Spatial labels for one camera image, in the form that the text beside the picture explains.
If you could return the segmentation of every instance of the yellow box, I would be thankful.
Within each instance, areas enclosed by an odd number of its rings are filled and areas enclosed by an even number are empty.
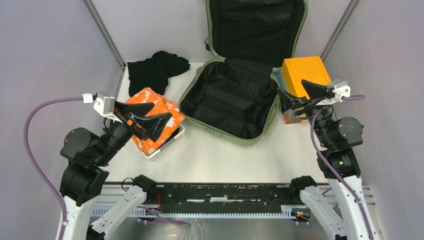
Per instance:
[[[307,99],[310,98],[302,86],[302,79],[325,86],[331,81],[319,56],[286,58],[282,62],[281,72],[288,92]]]

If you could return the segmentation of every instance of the orange and white fabric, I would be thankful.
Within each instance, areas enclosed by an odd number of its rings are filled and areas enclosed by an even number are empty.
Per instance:
[[[171,134],[180,126],[181,122],[186,118],[180,113],[180,109],[177,104],[169,101],[166,97],[157,94],[150,87],[146,87],[141,90],[136,95],[132,96],[126,104],[141,104],[141,103],[154,103],[154,107],[150,110],[146,116],[153,116],[163,113],[171,113],[172,117],[169,119],[165,128],[163,129],[162,135],[158,138],[156,142],[151,139],[140,140],[136,136],[132,136],[132,140],[137,145],[140,151],[144,152],[147,155],[154,153],[166,140],[171,136]]]

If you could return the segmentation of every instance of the white plastic basket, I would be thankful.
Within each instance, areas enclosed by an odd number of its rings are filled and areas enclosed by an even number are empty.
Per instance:
[[[185,135],[186,128],[181,124],[179,125],[179,133],[175,135],[171,140],[167,143],[159,147],[152,154],[147,155],[144,152],[141,152],[146,158],[150,159],[152,162],[156,161],[166,150],[168,150],[172,145],[174,145],[178,140],[180,140]]]

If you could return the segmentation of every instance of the white floor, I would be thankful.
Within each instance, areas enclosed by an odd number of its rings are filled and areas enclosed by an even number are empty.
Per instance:
[[[169,80],[165,96],[179,103],[180,97],[203,63],[191,63],[186,73]],[[122,81],[117,100],[128,95],[128,71]],[[308,123],[286,125],[278,114],[267,135],[249,147],[232,143],[183,122],[184,138],[168,149],[157,161],[145,158],[130,141],[105,167],[108,182],[121,182],[140,174],[157,182],[192,183],[289,183],[292,178],[312,176],[326,183],[318,168],[317,155],[311,143]]]

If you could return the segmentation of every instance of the suitcase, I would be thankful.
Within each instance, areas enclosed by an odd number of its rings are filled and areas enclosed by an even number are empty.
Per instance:
[[[191,122],[219,137],[254,144],[279,108],[283,61],[293,56],[307,15],[305,0],[206,0],[215,58],[197,69],[179,106]]]

